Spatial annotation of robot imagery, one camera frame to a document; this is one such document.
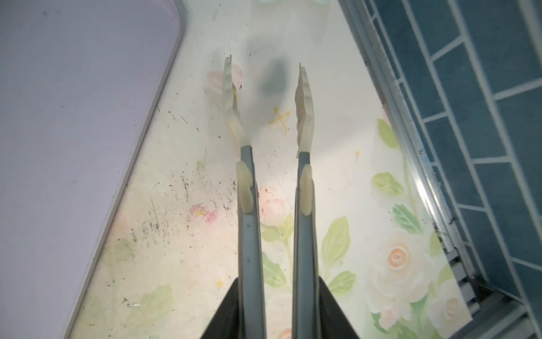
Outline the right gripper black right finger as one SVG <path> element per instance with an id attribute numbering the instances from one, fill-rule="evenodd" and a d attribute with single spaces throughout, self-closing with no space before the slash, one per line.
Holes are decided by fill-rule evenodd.
<path id="1" fill-rule="evenodd" d="M 323 339 L 359 339 L 324 280 L 319 278 L 319 309 Z"/>

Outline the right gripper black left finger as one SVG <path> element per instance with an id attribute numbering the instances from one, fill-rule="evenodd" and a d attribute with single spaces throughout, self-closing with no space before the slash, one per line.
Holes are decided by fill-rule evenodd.
<path id="1" fill-rule="evenodd" d="M 237 339 L 240 327 L 239 310 L 239 280 L 236 278 L 200 338 Z"/>

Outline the metal tongs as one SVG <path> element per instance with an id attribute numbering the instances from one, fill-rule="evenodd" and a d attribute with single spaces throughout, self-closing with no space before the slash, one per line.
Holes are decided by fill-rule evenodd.
<path id="1" fill-rule="evenodd" d="M 239 276 L 237 297 L 240 338 L 265 338 L 263 253 L 258 188 L 251 139 L 237 109 L 232 57 L 224 61 L 222 111 L 231 139 L 239 151 L 236 164 L 239 217 Z M 316 241 L 316 198 L 311 167 L 315 128 L 313 96 L 306 69 L 299 68 L 295 94 L 297 116 L 297 184 L 294 213 L 293 338 L 321 338 L 320 286 Z"/>

